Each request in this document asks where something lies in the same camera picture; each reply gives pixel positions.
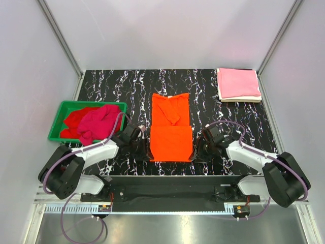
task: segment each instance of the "white panel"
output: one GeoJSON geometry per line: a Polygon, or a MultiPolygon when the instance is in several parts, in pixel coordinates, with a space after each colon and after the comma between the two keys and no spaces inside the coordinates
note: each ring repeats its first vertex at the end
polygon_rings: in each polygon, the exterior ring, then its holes
{"type": "Polygon", "coordinates": [[[294,0],[47,0],[81,69],[257,69],[294,0]]]}
{"type": "Polygon", "coordinates": [[[325,2],[304,1],[262,74],[285,150],[311,182],[308,199],[325,240],[325,2]]]}
{"type": "Polygon", "coordinates": [[[77,75],[35,0],[1,1],[0,33],[0,236],[17,244],[57,147],[47,134],[77,75]]]}

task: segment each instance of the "gray floor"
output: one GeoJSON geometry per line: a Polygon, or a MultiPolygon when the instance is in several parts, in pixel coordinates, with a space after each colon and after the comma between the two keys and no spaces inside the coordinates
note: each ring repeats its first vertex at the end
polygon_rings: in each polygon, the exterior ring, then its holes
{"type": "MultiPolygon", "coordinates": [[[[253,215],[262,207],[253,206],[253,215]]],[[[69,229],[85,215],[64,215],[64,226],[69,229]]],[[[111,215],[105,218],[108,237],[98,243],[307,243],[294,206],[282,208],[271,205],[259,219],[230,221],[212,216],[132,216],[111,215]]],[[[88,242],[97,237],[101,225],[95,220],[86,220],[68,232],[78,242],[88,242]]],[[[46,244],[69,243],[63,235],[58,214],[45,214],[37,242],[46,244]]]]}

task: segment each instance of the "magenta cloth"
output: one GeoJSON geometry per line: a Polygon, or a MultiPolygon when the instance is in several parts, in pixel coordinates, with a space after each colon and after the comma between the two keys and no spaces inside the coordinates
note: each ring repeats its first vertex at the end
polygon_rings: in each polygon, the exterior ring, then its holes
{"type": "Polygon", "coordinates": [[[222,98],[261,96],[254,70],[220,69],[218,85],[222,98]]]}
{"type": "MultiPolygon", "coordinates": [[[[79,140],[85,146],[91,145],[94,140],[104,140],[114,127],[116,117],[121,112],[117,105],[106,104],[97,110],[87,113],[79,123],[77,132],[79,140]]],[[[115,133],[121,127],[122,116],[116,126],[115,133]]]]}

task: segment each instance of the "folded orange fabric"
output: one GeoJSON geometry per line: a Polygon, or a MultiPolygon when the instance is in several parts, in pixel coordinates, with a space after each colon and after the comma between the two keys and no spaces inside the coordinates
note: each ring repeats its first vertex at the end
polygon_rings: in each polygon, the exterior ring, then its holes
{"type": "Polygon", "coordinates": [[[153,161],[190,162],[192,128],[188,94],[171,98],[152,95],[150,148],[153,161]]]}

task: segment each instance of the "folded pink towel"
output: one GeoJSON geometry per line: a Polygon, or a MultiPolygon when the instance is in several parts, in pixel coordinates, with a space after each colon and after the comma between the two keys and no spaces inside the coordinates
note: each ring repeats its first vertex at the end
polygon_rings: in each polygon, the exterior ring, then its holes
{"type": "Polygon", "coordinates": [[[220,69],[218,85],[222,98],[261,96],[254,70],[220,69]]]}
{"type": "MultiPolygon", "coordinates": [[[[94,140],[104,140],[114,127],[116,117],[121,112],[117,105],[106,104],[97,110],[88,112],[78,126],[79,140],[85,146],[91,145],[94,140]]],[[[116,126],[115,132],[121,127],[122,116],[116,126]]]]}

